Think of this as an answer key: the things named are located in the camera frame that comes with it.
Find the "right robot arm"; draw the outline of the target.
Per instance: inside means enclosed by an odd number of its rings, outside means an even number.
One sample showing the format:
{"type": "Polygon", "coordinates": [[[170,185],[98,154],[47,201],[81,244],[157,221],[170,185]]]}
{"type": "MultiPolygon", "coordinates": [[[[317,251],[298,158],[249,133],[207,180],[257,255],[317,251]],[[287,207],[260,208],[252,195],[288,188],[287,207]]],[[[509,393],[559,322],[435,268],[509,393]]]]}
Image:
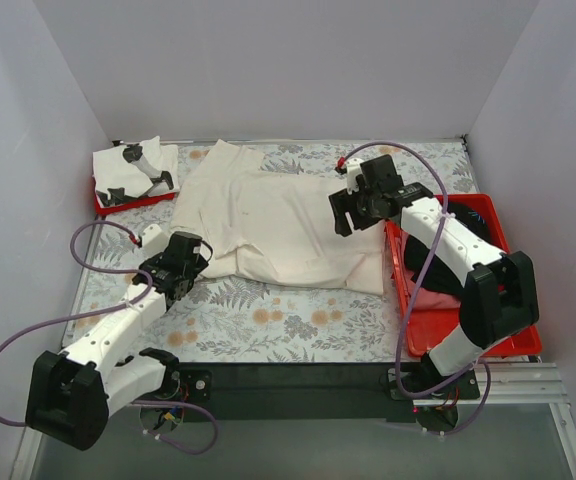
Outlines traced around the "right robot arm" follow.
{"type": "Polygon", "coordinates": [[[462,287],[458,323],[425,353],[417,371],[395,378],[409,398],[443,397],[497,344],[534,325],[539,307],[532,260],[507,253],[468,229],[419,182],[405,184],[388,155],[342,159],[344,189],[329,197],[337,234],[347,237],[390,221],[423,243],[462,287]]]}

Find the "cream white t-shirt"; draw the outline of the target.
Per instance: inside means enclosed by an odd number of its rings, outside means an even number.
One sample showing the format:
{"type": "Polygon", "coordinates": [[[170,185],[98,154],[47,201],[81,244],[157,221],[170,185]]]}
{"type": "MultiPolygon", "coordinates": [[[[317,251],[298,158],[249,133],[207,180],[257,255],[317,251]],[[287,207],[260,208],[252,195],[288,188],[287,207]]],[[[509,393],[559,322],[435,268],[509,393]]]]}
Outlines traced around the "cream white t-shirt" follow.
{"type": "Polygon", "coordinates": [[[183,180],[170,228],[213,249],[203,275],[275,285],[384,291],[382,226],[342,237],[328,197],[342,179],[263,170],[262,152],[218,141],[183,180]]]}

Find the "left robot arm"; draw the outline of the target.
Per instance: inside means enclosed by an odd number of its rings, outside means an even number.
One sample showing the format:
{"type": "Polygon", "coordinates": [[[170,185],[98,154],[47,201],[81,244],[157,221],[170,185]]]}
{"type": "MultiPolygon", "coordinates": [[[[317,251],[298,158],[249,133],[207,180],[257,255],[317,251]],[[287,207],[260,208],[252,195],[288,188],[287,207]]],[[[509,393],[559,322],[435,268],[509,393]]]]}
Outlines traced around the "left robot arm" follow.
{"type": "Polygon", "coordinates": [[[186,232],[164,233],[151,225],[141,237],[147,259],[139,266],[115,311],[59,353],[44,352],[32,370],[25,423],[28,427],[87,450],[108,420],[137,403],[170,417],[188,409],[189,387],[178,358],[129,347],[142,331],[164,316],[193,287],[208,266],[206,242],[186,232]]]}

